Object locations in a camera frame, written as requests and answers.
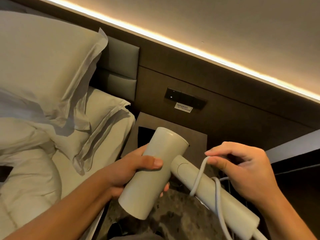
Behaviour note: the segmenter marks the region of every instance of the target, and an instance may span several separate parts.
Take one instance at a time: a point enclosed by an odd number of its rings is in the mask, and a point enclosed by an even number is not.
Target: hand
[[[153,156],[142,156],[146,148],[147,145],[144,145],[104,168],[108,175],[112,197],[118,198],[121,195],[123,185],[132,179],[138,169],[159,169],[162,167],[163,161],[161,159]],[[169,183],[164,188],[165,192],[168,190]]]
[[[208,164],[222,170],[229,177],[234,189],[258,208],[265,207],[268,201],[282,195],[269,158],[262,149],[235,142],[223,142],[205,154],[211,156]],[[228,154],[240,157],[244,162],[235,165],[221,157]]]

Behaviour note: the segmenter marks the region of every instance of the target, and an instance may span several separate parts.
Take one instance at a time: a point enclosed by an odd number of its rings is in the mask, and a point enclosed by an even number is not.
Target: white label
[[[175,109],[179,109],[179,110],[182,110],[182,111],[185,111],[185,112],[188,112],[190,113],[191,110],[193,109],[193,107],[190,107],[190,106],[187,106],[187,105],[184,105],[184,104],[180,104],[180,103],[177,103],[175,106],[174,106]]]

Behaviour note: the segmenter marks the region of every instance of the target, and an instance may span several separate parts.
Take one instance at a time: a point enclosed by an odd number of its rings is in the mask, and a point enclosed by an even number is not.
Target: person's left arm
[[[158,169],[163,161],[142,156],[146,146],[100,169],[73,192],[27,223],[5,240],[77,240],[111,198],[120,196],[123,185],[137,169]]]

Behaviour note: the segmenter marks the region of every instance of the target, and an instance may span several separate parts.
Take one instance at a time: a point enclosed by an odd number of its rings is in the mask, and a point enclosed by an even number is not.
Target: glowing light strip
[[[302,95],[304,97],[307,97],[307,98],[309,98],[311,100],[314,100],[316,102],[320,102],[320,95],[318,95],[316,93],[310,92],[310,91],[305,90],[305,89],[300,88],[300,87],[297,87],[297,86],[295,86],[293,84],[290,84],[288,82],[281,81],[281,80],[279,80],[277,78],[270,77],[270,76],[261,74],[259,72],[253,71],[253,70],[248,69],[246,67],[243,67],[241,65],[238,65],[238,64],[235,64],[233,62],[230,62],[230,61],[227,61],[225,59],[222,59],[222,58],[220,58],[218,56],[214,56],[214,55],[209,54],[207,52],[204,52],[202,50],[199,50],[199,49],[193,48],[191,46],[188,46],[186,44],[179,43],[176,40],[172,40],[172,39],[170,39],[168,37],[165,37],[165,36],[162,36],[162,35],[160,35],[158,33],[154,33],[154,32],[151,32],[149,30],[143,29],[141,27],[134,26],[132,24],[126,23],[124,21],[120,21],[120,20],[108,17],[108,16],[103,15],[101,13],[95,12],[95,11],[87,9],[85,7],[81,7],[81,6],[77,5],[77,4],[74,4],[74,3],[71,3],[71,2],[68,2],[68,1],[65,1],[65,0],[47,0],[47,1],[55,3],[55,4],[58,4],[58,5],[61,5],[63,7],[72,9],[74,11],[77,11],[77,12],[80,12],[80,13],[83,13],[83,14],[89,15],[89,16],[94,17],[96,19],[99,19],[99,20],[105,21],[107,23],[119,26],[121,28],[130,30],[130,31],[138,33],[138,34],[140,34],[142,36],[146,36],[146,37],[149,37],[151,39],[160,41],[162,43],[165,43],[165,44],[168,44],[170,46],[176,47],[178,49],[184,50],[186,52],[192,53],[192,54],[194,54],[196,56],[200,56],[200,57],[203,57],[203,58],[205,58],[207,60],[222,64],[222,65],[227,66],[229,68],[235,69],[235,70],[237,70],[239,72],[246,73],[246,74],[248,74],[250,76],[253,76],[254,78],[258,78],[258,79],[264,80],[264,81],[266,81],[268,83],[271,83],[271,84],[274,84],[276,86],[282,87],[282,88],[284,88],[286,90],[290,90],[290,91],[292,91],[294,93],[298,93],[298,94],[300,94],[300,95]]]

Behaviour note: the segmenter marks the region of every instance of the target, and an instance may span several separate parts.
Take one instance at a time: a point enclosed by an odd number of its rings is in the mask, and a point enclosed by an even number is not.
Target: hair dryer barrel
[[[188,142],[173,131],[158,127],[143,155],[163,160],[159,170],[139,170],[125,186],[119,204],[130,215],[145,220],[170,179],[171,162],[183,155]]]
[[[188,189],[191,190],[195,183],[199,169],[184,157],[177,156],[171,164],[171,172]],[[210,210],[217,214],[215,188],[215,182],[203,174],[195,194],[202,203],[204,203]],[[224,189],[221,189],[221,204],[226,224],[241,239],[251,239],[254,231],[258,227],[260,221],[259,217]]]

